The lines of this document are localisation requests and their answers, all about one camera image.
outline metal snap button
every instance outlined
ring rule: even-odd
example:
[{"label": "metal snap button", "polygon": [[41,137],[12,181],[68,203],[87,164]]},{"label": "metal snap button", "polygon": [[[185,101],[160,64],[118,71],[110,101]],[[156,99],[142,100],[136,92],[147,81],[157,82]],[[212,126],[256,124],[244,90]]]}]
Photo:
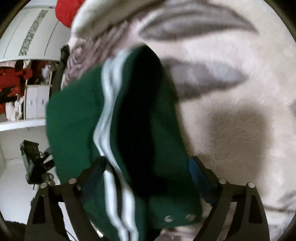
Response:
[{"label": "metal snap button", "polygon": [[224,178],[219,178],[219,183],[220,183],[220,184],[226,184],[227,181],[226,181],[226,179],[224,179]]},{"label": "metal snap button", "polygon": [[171,216],[167,216],[164,219],[167,223],[170,223],[171,221],[173,221],[174,219]]},{"label": "metal snap button", "polygon": [[195,214],[189,214],[186,218],[187,218],[188,221],[191,222],[196,218],[196,215]]},{"label": "metal snap button", "polygon": [[254,188],[254,187],[255,187],[255,184],[254,184],[254,183],[248,183],[248,186],[249,186],[250,188]]}]

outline black cable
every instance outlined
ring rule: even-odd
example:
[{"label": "black cable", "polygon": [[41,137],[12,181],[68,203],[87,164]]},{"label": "black cable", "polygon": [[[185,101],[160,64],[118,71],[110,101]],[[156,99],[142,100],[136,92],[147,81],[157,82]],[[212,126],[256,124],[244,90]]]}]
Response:
[{"label": "black cable", "polygon": [[66,230],[66,232],[67,232],[68,234],[70,234],[72,238],[74,238],[73,235],[72,235],[68,230]]}]

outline red clothing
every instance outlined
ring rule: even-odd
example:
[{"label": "red clothing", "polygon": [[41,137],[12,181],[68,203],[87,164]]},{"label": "red clothing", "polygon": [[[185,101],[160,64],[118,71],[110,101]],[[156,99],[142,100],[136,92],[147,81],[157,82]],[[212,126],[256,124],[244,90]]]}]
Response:
[{"label": "red clothing", "polygon": [[12,68],[0,69],[0,90],[4,87],[20,85],[21,76],[25,80],[30,79],[32,77],[32,70],[23,69],[15,72],[15,69]]},{"label": "red clothing", "polygon": [[73,19],[85,0],[58,0],[55,8],[57,19],[68,28],[71,28]]},{"label": "red clothing", "polygon": [[[8,97],[18,94],[20,97],[24,93],[20,90],[20,78],[30,79],[32,77],[31,69],[23,69],[15,72],[13,68],[0,69],[0,91],[5,87],[12,87],[11,92],[7,95]],[[5,113],[5,103],[0,104],[0,113]]]}]

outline white cabinet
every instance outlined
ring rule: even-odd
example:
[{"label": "white cabinet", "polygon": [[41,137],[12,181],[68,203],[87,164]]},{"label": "white cabinet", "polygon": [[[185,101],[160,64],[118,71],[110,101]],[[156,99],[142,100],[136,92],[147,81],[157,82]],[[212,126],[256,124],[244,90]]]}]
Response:
[{"label": "white cabinet", "polygon": [[25,92],[25,119],[45,118],[45,107],[49,100],[49,85],[28,85]]}]

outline decorative border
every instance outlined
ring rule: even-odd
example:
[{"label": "decorative border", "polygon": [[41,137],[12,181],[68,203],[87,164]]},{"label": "decorative border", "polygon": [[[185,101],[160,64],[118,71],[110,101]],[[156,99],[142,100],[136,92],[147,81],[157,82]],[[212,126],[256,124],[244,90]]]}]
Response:
[{"label": "decorative border", "polygon": [[48,10],[41,10],[38,16],[36,17],[35,21],[30,27],[30,30],[27,33],[27,36],[22,44],[22,47],[20,48],[19,56],[27,55],[27,52],[29,50],[33,37],[47,13],[48,13]]}]

